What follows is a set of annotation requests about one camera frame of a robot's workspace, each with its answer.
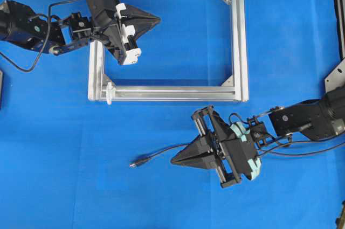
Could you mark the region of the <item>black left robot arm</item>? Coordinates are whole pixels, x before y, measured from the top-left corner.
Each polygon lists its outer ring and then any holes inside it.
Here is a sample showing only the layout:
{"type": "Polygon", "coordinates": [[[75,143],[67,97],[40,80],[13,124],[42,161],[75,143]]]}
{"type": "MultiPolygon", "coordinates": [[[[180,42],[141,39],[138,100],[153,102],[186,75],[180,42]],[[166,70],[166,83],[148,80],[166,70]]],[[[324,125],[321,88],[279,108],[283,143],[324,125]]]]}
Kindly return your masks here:
{"type": "Polygon", "coordinates": [[[119,0],[87,0],[91,17],[35,13],[16,1],[1,3],[1,40],[39,54],[64,54],[99,41],[119,65],[137,62],[137,39],[160,18],[119,0]]]}

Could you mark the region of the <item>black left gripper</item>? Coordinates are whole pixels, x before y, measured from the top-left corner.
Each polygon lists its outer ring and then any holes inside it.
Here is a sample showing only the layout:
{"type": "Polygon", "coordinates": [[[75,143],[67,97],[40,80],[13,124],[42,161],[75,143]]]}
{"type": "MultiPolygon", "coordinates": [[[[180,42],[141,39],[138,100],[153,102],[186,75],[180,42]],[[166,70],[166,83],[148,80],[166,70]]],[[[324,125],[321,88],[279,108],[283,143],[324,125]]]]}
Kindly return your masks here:
{"type": "Polygon", "coordinates": [[[161,19],[130,4],[115,2],[115,8],[116,21],[105,29],[96,26],[91,17],[93,33],[119,65],[132,65],[141,55],[136,41],[157,26],[161,19]]]}

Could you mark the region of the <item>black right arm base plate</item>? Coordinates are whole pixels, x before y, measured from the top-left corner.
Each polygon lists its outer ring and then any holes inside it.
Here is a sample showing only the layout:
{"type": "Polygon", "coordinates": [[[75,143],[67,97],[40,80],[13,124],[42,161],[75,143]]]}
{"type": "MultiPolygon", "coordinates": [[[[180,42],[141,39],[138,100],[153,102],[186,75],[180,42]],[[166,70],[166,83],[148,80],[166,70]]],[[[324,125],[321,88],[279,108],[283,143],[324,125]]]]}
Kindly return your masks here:
{"type": "Polygon", "coordinates": [[[344,86],[345,60],[340,63],[325,77],[325,94],[344,86]]]}

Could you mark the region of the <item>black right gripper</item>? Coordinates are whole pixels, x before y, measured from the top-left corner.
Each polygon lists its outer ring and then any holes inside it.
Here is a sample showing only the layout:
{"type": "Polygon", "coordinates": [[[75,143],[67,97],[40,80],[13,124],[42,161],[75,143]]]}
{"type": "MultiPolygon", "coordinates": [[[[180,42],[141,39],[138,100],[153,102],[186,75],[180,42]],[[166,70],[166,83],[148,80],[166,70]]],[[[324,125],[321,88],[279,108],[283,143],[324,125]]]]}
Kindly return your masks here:
{"type": "MultiPolygon", "coordinates": [[[[235,122],[226,123],[213,106],[195,111],[191,118],[199,135],[171,159],[172,164],[214,169],[222,188],[241,183],[244,175],[236,171],[225,145],[225,141],[230,136],[230,125],[235,122]]],[[[250,130],[247,122],[242,119],[238,122],[250,130]]]]}

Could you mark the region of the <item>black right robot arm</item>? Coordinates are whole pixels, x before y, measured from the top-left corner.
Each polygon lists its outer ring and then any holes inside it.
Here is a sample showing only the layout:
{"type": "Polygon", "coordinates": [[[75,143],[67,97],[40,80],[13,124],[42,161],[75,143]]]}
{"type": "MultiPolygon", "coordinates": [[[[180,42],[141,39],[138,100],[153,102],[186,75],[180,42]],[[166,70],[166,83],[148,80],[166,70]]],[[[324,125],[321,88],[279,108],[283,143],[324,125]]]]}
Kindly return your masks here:
{"type": "Polygon", "coordinates": [[[267,112],[277,138],[271,136],[257,116],[246,122],[226,123],[207,106],[192,115],[198,136],[171,159],[171,164],[199,169],[214,169],[223,188],[238,184],[242,176],[254,180],[260,173],[258,149],[277,143],[284,137],[292,144],[292,135],[302,133],[311,141],[320,141],[344,133],[344,105],[330,99],[307,100],[290,107],[267,112]]]}

